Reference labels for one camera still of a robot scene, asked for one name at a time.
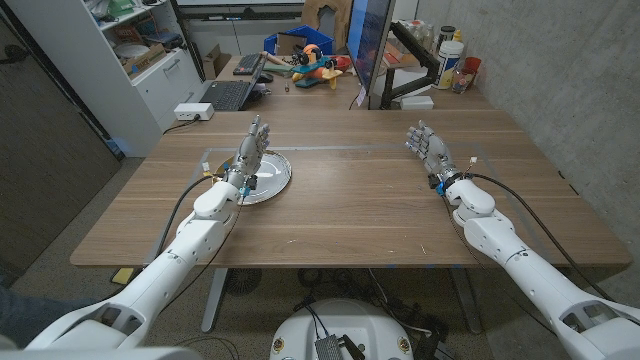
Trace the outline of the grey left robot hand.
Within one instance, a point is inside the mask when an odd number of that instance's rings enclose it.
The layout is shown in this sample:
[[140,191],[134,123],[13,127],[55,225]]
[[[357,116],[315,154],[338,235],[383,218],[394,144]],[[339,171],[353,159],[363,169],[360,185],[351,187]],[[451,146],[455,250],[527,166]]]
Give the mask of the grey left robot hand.
[[256,115],[249,127],[248,134],[237,149],[225,181],[240,189],[246,181],[253,177],[261,166],[261,160],[269,145],[268,124],[261,124],[261,117]]

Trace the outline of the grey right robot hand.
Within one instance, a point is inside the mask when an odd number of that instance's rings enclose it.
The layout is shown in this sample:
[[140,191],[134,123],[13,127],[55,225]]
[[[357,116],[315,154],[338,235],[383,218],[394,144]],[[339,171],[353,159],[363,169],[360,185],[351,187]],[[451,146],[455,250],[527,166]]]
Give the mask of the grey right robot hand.
[[423,162],[431,189],[444,193],[462,177],[447,145],[422,120],[417,127],[411,126],[406,136],[405,146]]

